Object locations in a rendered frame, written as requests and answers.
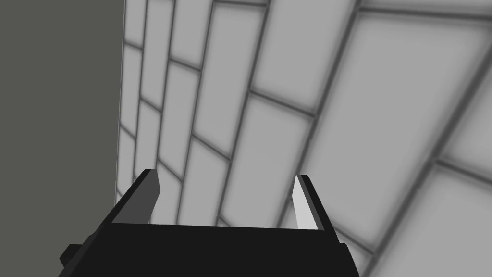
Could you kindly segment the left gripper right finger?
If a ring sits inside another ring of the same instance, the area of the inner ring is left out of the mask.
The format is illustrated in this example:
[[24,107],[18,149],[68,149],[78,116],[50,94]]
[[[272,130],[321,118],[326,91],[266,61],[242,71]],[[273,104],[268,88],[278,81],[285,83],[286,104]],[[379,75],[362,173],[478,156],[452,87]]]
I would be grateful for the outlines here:
[[295,176],[292,201],[299,229],[334,230],[315,187],[307,175]]

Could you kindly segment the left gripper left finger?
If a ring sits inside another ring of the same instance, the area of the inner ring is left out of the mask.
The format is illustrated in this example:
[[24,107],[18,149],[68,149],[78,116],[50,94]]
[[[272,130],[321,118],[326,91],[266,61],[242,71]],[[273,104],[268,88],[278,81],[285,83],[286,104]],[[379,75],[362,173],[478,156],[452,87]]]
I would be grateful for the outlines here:
[[111,210],[111,223],[148,224],[160,194],[156,169],[145,169]]

